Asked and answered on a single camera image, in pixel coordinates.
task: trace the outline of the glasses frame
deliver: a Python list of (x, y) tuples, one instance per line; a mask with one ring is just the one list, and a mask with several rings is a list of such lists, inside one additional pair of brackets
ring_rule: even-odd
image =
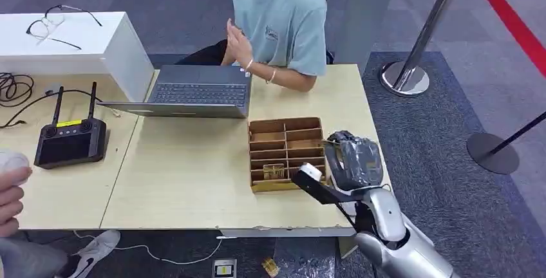
[[(64, 44), (67, 44), (67, 45), (70, 45), (70, 46), (73, 46), (74, 48), (77, 48), (78, 50), (82, 50), (81, 47), (75, 45), (75, 44), (72, 44), (72, 43), (68, 43), (66, 41), (62, 41), (62, 40), (58, 40), (58, 39), (54, 39), (54, 38), (49, 38), (49, 35), (50, 35), (50, 26), (51, 25), (54, 25), (54, 26), (58, 26), (60, 24), (62, 24), (64, 22), (64, 15), (62, 16), (62, 21), (59, 22), (59, 23), (55, 23), (53, 22), (52, 20), (50, 20), (48, 18), (48, 14), (53, 10), (53, 9), (56, 9), (58, 8), (60, 11), (62, 11), (63, 9), (70, 9), (70, 10), (76, 10), (76, 11), (80, 11), (80, 12), (86, 12), (86, 13), (89, 13), (89, 15), (95, 20), (95, 22), (97, 22), (97, 24), (102, 27), (102, 24), (99, 22), (99, 20), (89, 11), (87, 10), (83, 10), (83, 9), (80, 9), (80, 8), (75, 8), (73, 6), (66, 6), (66, 5), (57, 5), (57, 6), (53, 6), (49, 9), (47, 9), (46, 13), (44, 14), (44, 17), (42, 17), (41, 19), (38, 19), (32, 23), (30, 23), (30, 25), (28, 26), (28, 28), (26, 29), (26, 34), (27, 35), (31, 35), (32, 37), (35, 37), (36, 39), (40, 40), (40, 41), (43, 41), (43, 40), (52, 40), (52, 41), (57, 41), (57, 42), (61, 42), (61, 43), (64, 43)], [(30, 30), (32, 28), (32, 26), (34, 24), (37, 24), (37, 23), (42, 23), (46, 30), (48, 31), (48, 33), (45, 35), (45, 36), (40, 36), (40, 35), (35, 35), (33, 34)]]

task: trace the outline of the stanchion post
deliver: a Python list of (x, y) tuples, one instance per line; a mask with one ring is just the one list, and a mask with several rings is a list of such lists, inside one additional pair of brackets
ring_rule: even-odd
[(415, 97), (428, 89), (429, 77), (418, 65), (449, 1), (436, 0), (405, 62), (392, 62), (383, 66), (380, 81), (388, 91), (403, 97)]
[(466, 149), (470, 157), (484, 169), (497, 174), (510, 174), (520, 166), (520, 157), (511, 143), (544, 120), (546, 112), (506, 140), (489, 133), (473, 134), (466, 143)]

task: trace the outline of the light blue t-shirt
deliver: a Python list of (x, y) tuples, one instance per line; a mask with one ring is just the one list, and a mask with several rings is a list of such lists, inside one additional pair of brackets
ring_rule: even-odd
[(305, 75), (326, 71), (326, 0), (233, 0), (254, 60)]

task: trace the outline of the laptop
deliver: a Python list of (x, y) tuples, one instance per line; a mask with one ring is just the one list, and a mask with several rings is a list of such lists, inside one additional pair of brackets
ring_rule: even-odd
[(150, 117), (247, 118), (252, 76), (238, 66), (163, 66), (147, 102), (97, 102)]

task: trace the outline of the robotic hand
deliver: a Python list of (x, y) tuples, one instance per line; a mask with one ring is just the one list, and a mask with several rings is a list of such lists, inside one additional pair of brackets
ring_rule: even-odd
[[(322, 185), (320, 171), (310, 164), (302, 166), (292, 181), (322, 204), (338, 206), (355, 228), (362, 254), (392, 278), (459, 277), (433, 242), (400, 211), (393, 193), (380, 186), (377, 144), (341, 131), (328, 138), (325, 151), (334, 188)], [(341, 206), (348, 202), (354, 204), (354, 218)]]

